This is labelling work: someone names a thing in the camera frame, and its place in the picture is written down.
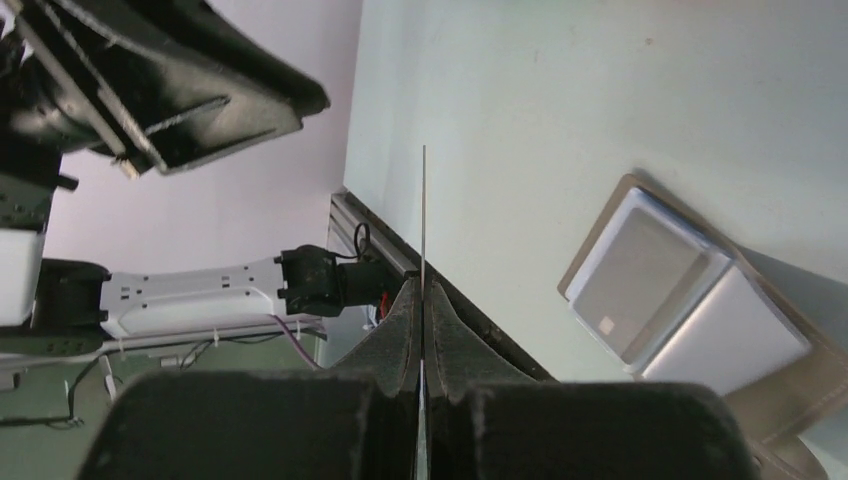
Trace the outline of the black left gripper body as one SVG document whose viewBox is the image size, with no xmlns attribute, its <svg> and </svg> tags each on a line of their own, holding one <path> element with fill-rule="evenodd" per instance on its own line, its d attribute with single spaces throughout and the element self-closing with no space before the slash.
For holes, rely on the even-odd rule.
<svg viewBox="0 0 848 480">
<path fill-rule="evenodd" d="M 1 39 L 1 228 L 46 230 L 53 196 L 74 191 L 62 158 L 100 151 L 133 170 L 133 127 L 116 83 L 94 64 L 116 48 L 129 1 L 4 1 Z"/>
</svg>

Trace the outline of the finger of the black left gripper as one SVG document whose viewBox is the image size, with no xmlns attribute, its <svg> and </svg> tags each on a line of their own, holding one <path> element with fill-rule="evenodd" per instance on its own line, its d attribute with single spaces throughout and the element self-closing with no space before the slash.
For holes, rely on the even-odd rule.
<svg viewBox="0 0 848 480">
<path fill-rule="evenodd" d="M 301 130 L 326 110 L 323 86 L 204 1 L 129 1 L 116 48 L 96 55 L 133 127 L 133 170 L 198 168 Z"/>
</svg>

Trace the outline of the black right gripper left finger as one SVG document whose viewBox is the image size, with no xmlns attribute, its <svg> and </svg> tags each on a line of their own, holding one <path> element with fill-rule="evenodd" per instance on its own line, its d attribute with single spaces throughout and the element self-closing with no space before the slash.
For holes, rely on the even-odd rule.
<svg viewBox="0 0 848 480">
<path fill-rule="evenodd" d="M 315 371 L 160 372 L 118 398 L 82 479 L 411 479 L 421 282 Z"/>
</svg>

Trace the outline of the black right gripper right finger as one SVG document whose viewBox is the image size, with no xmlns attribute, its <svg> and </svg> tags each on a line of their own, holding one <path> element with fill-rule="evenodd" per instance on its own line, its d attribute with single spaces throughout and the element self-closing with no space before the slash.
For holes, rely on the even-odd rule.
<svg viewBox="0 0 848 480">
<path fill-rule="evenodd" d="M 434 479 L 755 479 L 732 413 L 691 383 L 544 382 L 459 318 L 443 287 L 423 302 Z"/>
</svg>

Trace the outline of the beige leather card holder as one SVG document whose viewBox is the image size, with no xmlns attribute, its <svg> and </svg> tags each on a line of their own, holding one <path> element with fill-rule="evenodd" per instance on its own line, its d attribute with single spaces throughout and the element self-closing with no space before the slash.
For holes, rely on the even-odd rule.
<svg viewBox="0 0 848 480">
<path fill-rule="evenodd" d="M 691 309 L 629 369 L 579 319 L 566 289 L 616 218 L 647 208 L 727 259 Z M 823 479 L 801 434 L 847 404 L 847 351 L 765 277 L 740 247 L 650 178 L 624 175 L 558 285 L 577 320 L 637 381 L 709 387 L 733 411 L 766 479 Z"/>
</svg>

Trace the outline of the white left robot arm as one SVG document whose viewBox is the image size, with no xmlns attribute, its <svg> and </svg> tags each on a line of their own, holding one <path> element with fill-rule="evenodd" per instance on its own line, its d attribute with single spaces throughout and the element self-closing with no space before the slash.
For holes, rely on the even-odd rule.
<svg viewBox="0 0 848 480">
<path fill-rule="evenodd" d="M 330 101 L 204 1 L 12 1 L 1 38 L 1 348 L 98 347 L 261 316 L 336 317 L 395 287 L 370 229 L 235 267 L 117 273 L 44 256 L 52 200 L 91 150 L 127 175 L 184 173 L 299 131 Z"/>
</svg>

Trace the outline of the grey credit card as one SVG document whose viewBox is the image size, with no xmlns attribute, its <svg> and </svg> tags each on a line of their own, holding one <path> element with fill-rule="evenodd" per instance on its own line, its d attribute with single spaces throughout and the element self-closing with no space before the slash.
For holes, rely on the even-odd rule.
<svg viewBox="0 0 848 480">
<path fill-rule="evenodd" d="M 420 216 L 420 287 L 421 297 L 424 297 L 426 286 L 426 223 L 427 223 L 427 146 L 422 146 L 422 178 L 421 178 L 421 216 Z M 416 457 L 416 476 L 418 480 L 429 478 L 428 447 L 427 447 L 427 384 L 425 378 L 425 361 L 420 361 L 419 418 L 418 444 Z"/>
</svg>

